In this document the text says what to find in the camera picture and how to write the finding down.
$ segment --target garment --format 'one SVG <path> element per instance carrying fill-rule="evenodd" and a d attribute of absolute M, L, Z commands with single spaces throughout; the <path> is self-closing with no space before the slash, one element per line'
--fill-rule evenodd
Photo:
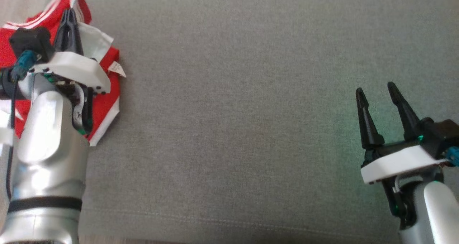
<path fill-rule="evenodd" d="M 0 67 L 12 66 L 16 62 L 16 56 L 11 49 L 9 38 L 20 27 L 28 29 L 46 27 L 51 33 L 51 42 L 54 41 L 62 14 L 68 8 L 73 8 L 79 21 L 80 35 L 82 38 L 83 52 L 88 58 L 96 58 L 102 69 L 108 73 L 111 82 L 111 91 L 105 95 L 98 95 L 93 102 L 93 131 L 87 136 L 91 145 L 96 145 L 100 137 L 105 133 L 108 125 L 119 112 L 119 82 L 118 74 L 110 73 L 108 68 L 114 61 L 119 59 L 119 50 L 112 47 L 113 39 L 97 29 L 87 25 L 91 22 L 91 13 L 85 0 L 52 0 L 43 10 L 25 23 L 7 22 L 0 29 Z M 21 136 L 27 114 L 30 109 L 30 101 L 20 100 L 16 102 L 16 135 Z"/>

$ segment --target red shirt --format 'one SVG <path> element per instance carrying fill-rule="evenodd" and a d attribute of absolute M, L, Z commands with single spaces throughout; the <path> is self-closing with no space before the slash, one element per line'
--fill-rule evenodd
<path fill-rule="evenodd" d="M 9 67 L 13 66 L 16 62 L 16 56 L 11 49 L 9 38 L 11 35 L 19 28 L 25 27 L 28 29 L 35 27 L 46 27 L 51 33 L 51 42 L 54 42 L 54 37 L 56 36 L 57 29 L 61 22 L 62 14 L 66 9 L 70 7 L 74 8 L 75 13 L 77 14 L 77 19 L 79 22 L 84 22 L 89 24 L 91 22 L 91 13 L 85 0 L 52 0 L 44 9 L 43 12 L 37 14 L 34 17 L 29 18 L 26 23 L 14 23 L 7 22 L 0 28 L 0 67 Z M 113 47 L 110 47 L 107 54 L 100 61 L 100 66 L 108 73 L 108 67 L 113 63 L 113 61 L 118 61 L 119 59 L 119 50 Z M 110 109 L 113 109 L 113 106 L 117 103 L 119 98 L 119 81 L 118 74 L 108 73 L 108 77 L 111 82 L 111 91 L 105 95 L 98 95 L 94 98 L 93 102 L 93 131 L 87 137 L 91 139 L 93 135 L 98 130 L 100 124 L 110 112 Z M 27 114 L 30 109 L 29 100 L 18 100 L 16 102 L 16 109 L 23 117 L 24 120 L 16 118 L 16 135 L 21 136 L 23 128 L 25 125 L 25 120 L 27 119 Z"/>

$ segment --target white trim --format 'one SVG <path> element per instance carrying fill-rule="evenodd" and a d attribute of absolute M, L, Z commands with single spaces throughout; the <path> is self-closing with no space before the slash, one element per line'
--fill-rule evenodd
<path fill-rule="evenodd" d="M 116 99 L 115 103 L 113 106 L 110 108 L 108 111 L 107 115 L 105 115 L 104 120 L 102 120 L 102 123 L 99 125 L 97 130 L 95 131 L 94 135 L 92 136 L 91 140 L 89 141 L 90 146 L 96 146 L 99 140 L 102 138 L 102 136 L 105 134 L 107 131 L 108 127 L 112 123 L 112 121 L 115 119 L 116 115 L 119 113 L 119 97 Z"/>
<path fill-rule="evenodd" d="M 95 58 L 100 63 L 110 50 L 113 38 L 84 22 L 78 23 L 78 29 L 80 30 L 81 45 L 85 56 Z"/>
<path fill-rule="evenodd" d="M 77 21 L 78 22 L 85 22 L 85 16 L 83 15 L 83 13 L 81 11 L 79 0 L 70 0 L 69 5 L 70 5 L 71 8 L 73 8 L 75 10 L 75 14 L 77 16 Z"/>

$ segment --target black connector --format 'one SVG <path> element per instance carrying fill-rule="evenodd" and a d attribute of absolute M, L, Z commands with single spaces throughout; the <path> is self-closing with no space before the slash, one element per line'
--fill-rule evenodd
<path fill-rule="evenodd" d="M 45 27 L 33 29 L 21 27 L 10 37 L 10 45 L 16 58 L 19 58 L 24 51 L 31 50 L 41 56 L 39 62 L 48 62 L 55 52 L 50 39 L 51 34 Z"/>
<path fill-rule="evenodd" d="M 423 118 L 418 124 L 423 134 L 421 147 L 435 159 L 442 159 L 443 153 L 452 146 L 459 147 L 459 125 L 452 120 L 435 123 L 431 118 Z"/>

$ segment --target wooden floor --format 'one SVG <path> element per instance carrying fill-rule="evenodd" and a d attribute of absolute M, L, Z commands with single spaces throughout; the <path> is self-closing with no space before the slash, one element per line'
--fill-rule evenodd
<path fill-rule="evenodd" d="M 6 21 L 24 22 L 28 17 L 43 10 L 43 7 L 46 6 L 48 2 L 49 0 L 0 0 L 0 25 L 3 25 Z M 7 204 L 2 202 L 0 205 L 1 228 L 6 215 Z M 166 242 L 133 240 L 108 236 L 79 236 L 79 238 L 81 244 L 166 244 Z"/>

